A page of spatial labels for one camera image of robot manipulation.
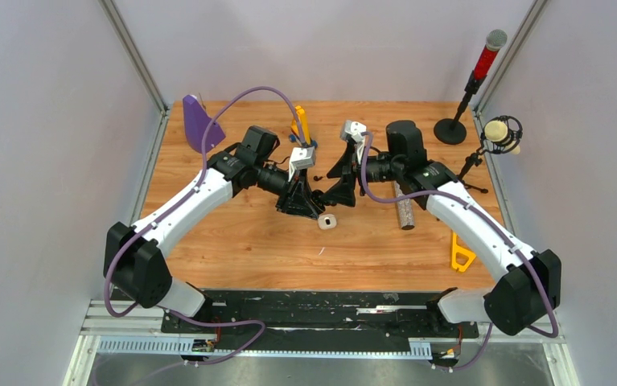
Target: wooden tabletop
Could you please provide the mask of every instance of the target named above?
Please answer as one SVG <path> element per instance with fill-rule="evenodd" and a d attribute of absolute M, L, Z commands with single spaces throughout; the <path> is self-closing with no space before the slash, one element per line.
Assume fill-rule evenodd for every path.
<path fill-rule="evenodd" d="M 441 118 L 455 115 L 456 103 L 421 102 L 295 102 L 306 110 L 311 136 L 318 142 L 317 165 L 309 169 L 313 189 L 326 191 L 336 180 L 314 182 L 324 176 L 343 153 L 339 131 L 346 119 L 367 125 L 373 145 L 386 149 L 385 126 L 411 119 L 422 130 L 429 158 L 455 173 L 464 158 L 479 146 L 470 114 L 462 122 L 467 140 L 443 145 L 433 133 Z M 206 103 L 212 115 L 224 102 Z M 226 138 L 216 148 L 241 141 L 249 126 L 259 125 L 278 134 L 282 144 L 273 154 L 281 161 L 290 154 L 291 115 L 283 102 L 238 102 L 220 119 Z M 179 192 L 199 172 L 201 155 L 187 144 L 183 106 L 176 103 L 142 215 L 146 216 Z M 472 196 L 498 221 L 500 209 L 485 165 L 474 168 L 466 181 L 488 187 L 488 194 Z M 374 183 L 372 191 L 393 196 L 391 183 Z M 277 196 L 253 187 L 216 208 L 188 233 L 168 257 L 173 276 L 200 288 L 278 290 L 439 291 L 451 286 L 493 286 L 479 259 L 465 272 L 450 267 L 450 229 L 414 206 L 416 227 L 398 227 L 396 206 L 357 197 L 356 207 L 328 207 L 338 225 L 320 230 L 317 222 L 288 216 L 275 209 Z"/>

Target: small white object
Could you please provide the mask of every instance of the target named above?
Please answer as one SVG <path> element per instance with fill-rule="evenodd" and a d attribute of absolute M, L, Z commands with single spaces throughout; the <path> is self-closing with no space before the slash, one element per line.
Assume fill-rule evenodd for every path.
<path fill-rule="evenodd" d="M 320 215 L 318 217 L 318 227 L 322 230 L 332 229 L 336 227 L 336 217 L 334 215 Z"/>
<path fill-rule="evenodd" d="M 348 121 L 346 120 L 343 123 L 343 127 L 341 129 L 341 134 L 339 137 L 346 141 L 348 136 L 353 138 L 353 141 L 356 141 L 356 155 L 358 157 L 358 164 L 363 162 L 363 153 L 365 151 L 365 132 L 368 131 L 368 127 L 363 125 L 360 122 L 356 121 Z"/>
<path fill-rule="evenodd" d="M 518 251 L 518 250 L 522 249 L 523 247 L 524 247 L 524 245 L 522 245 L 522 244 L 520 244 L 520 243 L 515 243 L 515 244 L 514 244 L 514 246 L 512 246 L 512 247 L 509 249 L 509 252 L 510 252 L 510 253 L 512 253 L 512 254 L 514 254 L 514 252 L 516 252 L 516 251 Z"/>
<path fill-rule="evenodd" d="M 289 156 L 289 180 L 294 177 L 296 170 L 308 169 L 315 166 L 314 147 L 295 147 Z"/>

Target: yellow object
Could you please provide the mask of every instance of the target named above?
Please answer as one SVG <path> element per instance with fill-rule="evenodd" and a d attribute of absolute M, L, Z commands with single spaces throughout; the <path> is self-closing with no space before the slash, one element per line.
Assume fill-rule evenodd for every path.
<path fill-rule="evenodd" d="M 311 132 L 308 131 L 308 121 L 306 120 L 306 110 L 303 107 L 297 105 L 295 107 L 296 115 L 298 115 L 298 119 L 301 121 L 301 128 L 303 129 L 303 137 L 306 139 L 307 144 L 311 144 Z M 294 133 L 296 138 L 298 139 L 298 127 L 296 126 L 296 120 L 291 120 L 291 132 Z"/>
<path fill-rule="evenodd" d="M 467 262 L 464 264 L 459 264 L 457 262 L 457 256 L 462 255 L 467 258 Z M 457 233 L 452 232 L 452 240 L 450 241 L 450 267 L 457 272 L 464 272 L 469 268 L 471 263 L 474 262 L 476 258 L 476 253 L 473 253 L 467 248 L 464 248 L 462 245 L 457 244 Z"/>

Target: condenser microphone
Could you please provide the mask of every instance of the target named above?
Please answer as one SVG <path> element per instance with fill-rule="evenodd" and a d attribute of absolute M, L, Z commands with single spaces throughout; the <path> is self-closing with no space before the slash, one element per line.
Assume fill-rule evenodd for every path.
<path fill-rule="evenodd" d="M 493 61 L 498 56 L 498 51 L 507 43 L 507 33 L 502 30 L 493 30 L 486 37 L 486 45 L 483 46 L 481 56 L 474 66 L 474 79 L 482 80 L 488 75 Z"/>
<path fill-rule="evenodd" d="M 493 142 L 497 150 L 500 150 L 499 153 L 494 154 L 519 154 L 521 152 L 519 147 L 520 135 L 517 135 L 515 130 L 509 129 L 503 121 L 488 122 L 486 127 L 483 128 L 483 134 L 488 141 Z"/>

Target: metal cylinder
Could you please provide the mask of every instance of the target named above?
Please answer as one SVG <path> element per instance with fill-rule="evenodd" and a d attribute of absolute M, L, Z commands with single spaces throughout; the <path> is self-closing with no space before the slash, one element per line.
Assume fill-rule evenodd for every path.
<path fill-rule="evenodd" d="M 396 193 L 396 197 L 402 197 L 403 191 L 401 186 L 396 181 L 393 181 L 393 192 Z M 414 228 L 414 216 L 413 205 L 409 199 L 402 199 L 396 203 L 396 212 L 398 213 L 398 223 L 401 225 L 401 229 L 409 231 Z"/>

